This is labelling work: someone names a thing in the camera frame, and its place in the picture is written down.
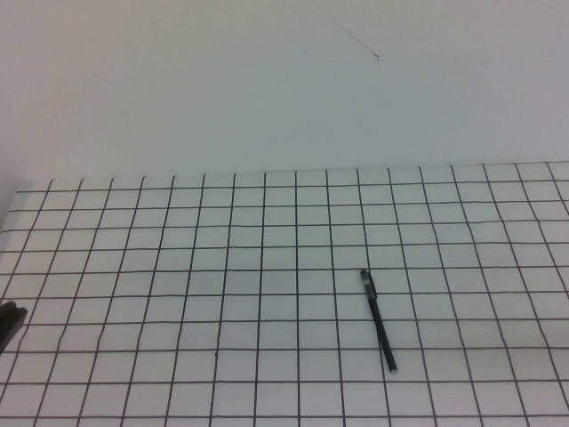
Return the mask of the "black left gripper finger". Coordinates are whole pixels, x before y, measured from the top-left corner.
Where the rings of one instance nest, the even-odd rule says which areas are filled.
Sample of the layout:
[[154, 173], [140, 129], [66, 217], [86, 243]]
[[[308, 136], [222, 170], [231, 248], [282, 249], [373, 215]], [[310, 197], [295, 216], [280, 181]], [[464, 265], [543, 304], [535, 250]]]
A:
[[[13, 332], [13, 337], [20, 331], [20, 329], [22, 328], [24, 321], [26, 319], [26, 316], [28, 314], [28, 310], [24, 307], [18, 307], [17, 306], [17, 310], [15, 311], [15, 324], [14, 324], [14, 328], [12, 330]], [[10, 343], [10, 341], [12, 340], [12, 338], [9, 340], [8, 343], [1, 343], [1, 336], [0, 336], [0, 352], [3, 353], [5, 348], [8, 346], [8, 344]]]
[[13, 337], [13, 328], [15, 324], [15, 311], [17, 305], [15, 302], [9, 301], [1, 305], [1, 318], [0, 318], [0, 336], [1, 343], [8, 343]]

